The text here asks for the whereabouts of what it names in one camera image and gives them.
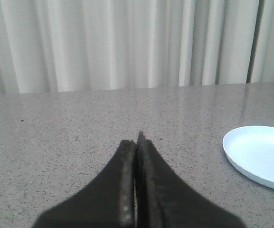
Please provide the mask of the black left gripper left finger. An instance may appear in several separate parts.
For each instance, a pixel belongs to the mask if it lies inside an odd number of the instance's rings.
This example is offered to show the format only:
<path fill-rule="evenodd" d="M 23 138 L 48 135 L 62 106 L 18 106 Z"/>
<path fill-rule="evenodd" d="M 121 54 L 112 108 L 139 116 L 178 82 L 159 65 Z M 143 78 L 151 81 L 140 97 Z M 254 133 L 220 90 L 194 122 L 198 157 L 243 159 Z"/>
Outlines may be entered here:
<path fill-rule="evenodd" d="M 43 212 L 35 228 L 133 228 L 135 143 L 122 140 L 115 154 L 83 189 Z"/>

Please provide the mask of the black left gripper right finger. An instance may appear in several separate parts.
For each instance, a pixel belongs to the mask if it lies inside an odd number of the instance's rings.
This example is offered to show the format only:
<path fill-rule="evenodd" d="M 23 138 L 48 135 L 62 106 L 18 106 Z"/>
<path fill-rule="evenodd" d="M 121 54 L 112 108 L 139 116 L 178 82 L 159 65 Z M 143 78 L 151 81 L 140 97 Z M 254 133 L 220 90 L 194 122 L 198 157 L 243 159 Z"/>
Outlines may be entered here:
<path fill-rule="evenodd" d="M 187 185 L 140 132 L 136 148 L 137 227 L 243 228 L 236 215 Z"/>

